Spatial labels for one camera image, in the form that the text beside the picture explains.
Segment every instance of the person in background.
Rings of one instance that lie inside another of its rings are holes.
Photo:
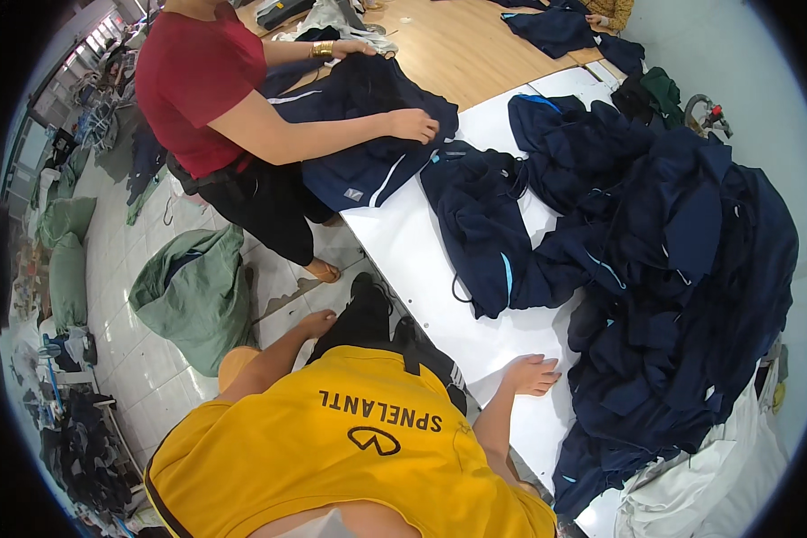
[[[376,51],[358,40],[264,42],[227,2],[168,0],[135,71],[140,110],[174,157],[173,174],[196,182],[192,190],[224,218],[323,282],[340,271],[314,257],[305,218],[333,226],[340,217],[304,186],[299,163],[383,136],[427,144],[439,129],[416,108],[290,124],[257,91],[267,66],[351,53]]]
[[[391,304],[370,274],[350,297],[340,317],[312,313],[266,350],[228,353],[221,394],[147,465],[147,494],[171,532],[553,538],[556,515],[507,461],[515,396],[546,394],[557,360],[514,362],[470,425],[454,362],[409,336],[411,318],[390,340]]]
[[[631,16],[633,0],[581,0],[592,15],[586,16],[589,24],[607,27],[611,30],[624,30],[627,18]]]

